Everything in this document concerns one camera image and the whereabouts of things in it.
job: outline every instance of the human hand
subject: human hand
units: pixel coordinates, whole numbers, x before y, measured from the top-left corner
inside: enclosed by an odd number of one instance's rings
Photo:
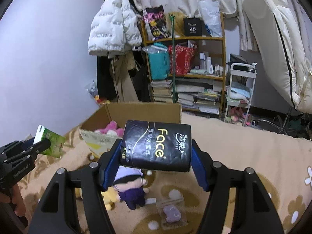
[[[0,202],[9,203],[11,202],[11,199],[9,198],[9,196],[0,192]],[[16,208],[14,210],[15,214],[19,217],[24,216],[26,212],[26,207],[24,204],[24,200],[21,196],[18,184],[13,187],[12,203],[16,205]]]

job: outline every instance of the green packet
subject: green packet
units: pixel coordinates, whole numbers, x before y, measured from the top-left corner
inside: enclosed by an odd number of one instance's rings
[[[66,138],[64,136],[58,135],[51,130],[45,128],[42,125],[38,126],[37,133],[35,135],[34,144],[41,141],[44,138],[48,138],[51,142],[50,148],[43,151],[41,154],[60,158],[62,148]]]

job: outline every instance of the red bag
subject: red bag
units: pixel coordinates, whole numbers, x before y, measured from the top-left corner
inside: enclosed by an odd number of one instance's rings
[[[175,46],[176,75],[186,75],[191,70],[191,60],[195,56],[196,49],[184,46]],[[173,74],[172,46],[169,46],[170,73]]]

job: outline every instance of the beige floral blanket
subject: beige floral blanket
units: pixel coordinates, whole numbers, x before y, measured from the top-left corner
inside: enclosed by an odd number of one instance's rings
[[[190,124],[192,137],[202,151],[210,154],[228,168],[244,170],[253,167],[271,197],[285,232],[300,219],[312,199],[312,142],[278,135],[268,131],[239,127],[217,119],[182,114],[182,123]],[[65,154],[61,159],[39,156],[36,168],[19,183],[30,214],[36,208],[50,179],[59,167],[75,170],[89,163],[90,154],[78,129],[67,135]],[[191,234],[196,233],[209,194],[197,185],[194,173],[152,172],[148,179],[147,198],[157,200],[180,193],[185,200],[188,225],[175,230],[163,230],[155,204],[130,211],[124,202],[109,211],[116,233],[132,234]],[[233,218],[235,189],[230,191],[228,211],[223,233],[230,231]],[[83,233],[88,226],[82,200],[77,200],[79,221]]]

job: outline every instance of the purple charm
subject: purple charm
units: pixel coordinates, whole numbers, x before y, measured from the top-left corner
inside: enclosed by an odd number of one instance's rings
[[[177,222],[177,221],[180,221],[181,219],[180,211],[177,209],[176,206],[172,204],[163,207],[163,212],[167,216],[166,218],[167,222]]]

